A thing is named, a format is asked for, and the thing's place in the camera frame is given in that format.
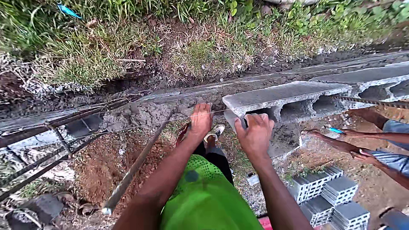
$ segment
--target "black shorts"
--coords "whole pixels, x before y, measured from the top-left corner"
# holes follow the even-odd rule
[[[206,153],[206,148],[205,144],[203,141],[199,144],[199,146],[196,148],[196,150],[193,152],[193,154],[200,155],[204,157],[206,160],[208,160],[210,163],[214,164],[216,167],[222,171],[223,175],[226,177],[226,179],[232,184],[233,184],[233,176],[231,175],[230,167],[229,167],[229,162],[227,161],[227,158],[225,156],[222,156],[218,153],[213,153],[213,152],[208,152]]]

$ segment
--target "hand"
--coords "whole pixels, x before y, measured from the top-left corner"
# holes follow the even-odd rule
[[[382,166],[383,164],[378,161],[372,154],[367,153],[366,150],[359,149],[360,154],[356,152],[351,152],[352,157],[360,162],[371,164],[375,167]]]
[[[349,138],[357,138],[357,137],[361,137],[364,135],[364,133],[355,131],[353,129],[341,129],[341,131],[344,132],[344,133],[341,133],[341,136],[349,137]]]
[[[236,118],[234,127],[241,147],[249,160],[252,161],[267,154],[274,121],[269,120],[265,113],[260,115],[247,114],[244,118],[249,126],[247,129],[243,129],[239,118]]]
[[[197,104],[191,115],[192,129],[190,133],[203,139],[210,131],[213,123],[213,113],[210,113],[212,104]]]

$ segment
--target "forearm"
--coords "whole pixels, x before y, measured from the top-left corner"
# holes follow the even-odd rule
[[[162,160],[158,168],[138,191],[135,199],[150,199],[162,208],[172,195],[182,177],[187,161],[201,141],[202,138],[200,137],[187,136],[169,156]]]
[[[113,230],[156,229],[163,206],[172,195],[182,177],[187,161],[201,138],[188,136],[167,156],[136,193],[127,209],[118,219]]]
[[[403,144],[409,144],[409,133],[362,133],[360,137],[391,140]]]
[[[398,184],[400,184],[401,186],[409,190],[409,178],[408,177],[404,176],[402,173],[400,173],[399,171],[395,169],[391,169],[387,167],[386,165],[379,164],[379,165],[376,165],[375,167],[382,170],[384,173],[386,173],[386,175],[391,177],[394,181],[398,182]]]
[[[269,156],[266,154],[251,162],[260,179],[273,229],[312,229],[300,207],[275,172]]]

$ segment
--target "man's left hand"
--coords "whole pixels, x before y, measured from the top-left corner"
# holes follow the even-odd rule
[[[212,104],[197,104],[191,115],[192,129],[191,134],[197,135],[202,139],[210,131],[213,123],[213,114],[211,113]]]

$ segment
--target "soil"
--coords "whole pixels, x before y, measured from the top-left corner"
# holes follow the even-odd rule
[[[371,107],[383,116],[409,123],[409,110],[388,108],[383,106]],[[362,132],[381,132],[375,125],[360,117],[351,115],[345,119],[343,115],[333,115],[319,120],[303,122],[301,126],[305,129],[318,128],[324,135],[333,135],[323,128],[331,125],[336,128],[352,128]],[[358,147],[368,149],[386,149],[390,152],[409,155],[409,151],[403,150],[385,140],[340,138]],[[340,152],[322,141],[311,138],[304,147],[291,157],[292,164],[303,165],[307,168],[316,168],[321,165],[335,164],[344,170],[344,175],[359,184],[354,201],[358,202],[371,213],[368,229],[378,229],[381,222],[378,218],[388,207],[396,207],[402,210],[409,206],[409,191],[392,180],[385,173],[372,165],[361,164],[351,158],[350,154]]]
[[[313,58],[300,58],[297,61],[288,62],[287,60],[278,61],[275,56],[261,56],[258,60],[247,70],[235,74],[217,75],[204,81],[191,80],[189,82],[180,81],[177,83],[168,82],[166,74],[160,68],[153,70],[141,70],[137,74],[128,76],[128,78],[118,79],[116,81],[107,82],[106,85],[95,91],[94,94],[85,95],[81,93],[68,92],[63,95],[50,96],[48,100],[36,99],[31,96],[26,96],[25,99],[12,101],[10,104],[0,105],[0,119],[18,117],[23,115],[30,115],[34,113],[48,112],[54,110],[61,110],[66,108],[73,108],[91,104],[106,102],[111,99],[121,98],[130,93],[141,90],[161,90],[168,88],[186,88],[198,86],[208,83],[218,83],[223,81],[237,79],[241,77],[248,77],[256,74],[269,74],[273,72],[280,72],[284,70],[298,69],[309,67],[317,64],[328,62],[346,60],[356,58],[371,53],[387,53],[404,48],[389,48],[389,45],[375,45],[366,48],[357,48],[349,51],[332,52],[329,54],[318,55]]]
[[[101,136],[78,155],[74,169],[78,194],[87,202],[102,207],[115,187],[143,150],[148,135],[138,132],[109,133]],[[159,139],[146,156],[145,162],[122,196],[114,215],[120,214],[144,181],[170,151],[171,144]]]
[[[0,101],[21,100],[29,94],[20,88],[23,81],[12,72],[0,74]]]

